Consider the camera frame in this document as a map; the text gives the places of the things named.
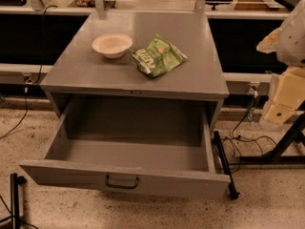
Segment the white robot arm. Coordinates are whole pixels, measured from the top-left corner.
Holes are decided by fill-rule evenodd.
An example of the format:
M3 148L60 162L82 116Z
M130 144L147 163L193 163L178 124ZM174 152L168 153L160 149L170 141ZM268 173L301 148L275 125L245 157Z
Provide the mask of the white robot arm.
M288 68L274 75L260 123L275 128L287 121L305 101L305 0L295 6L281 26L258 43L259 52L276 54Z

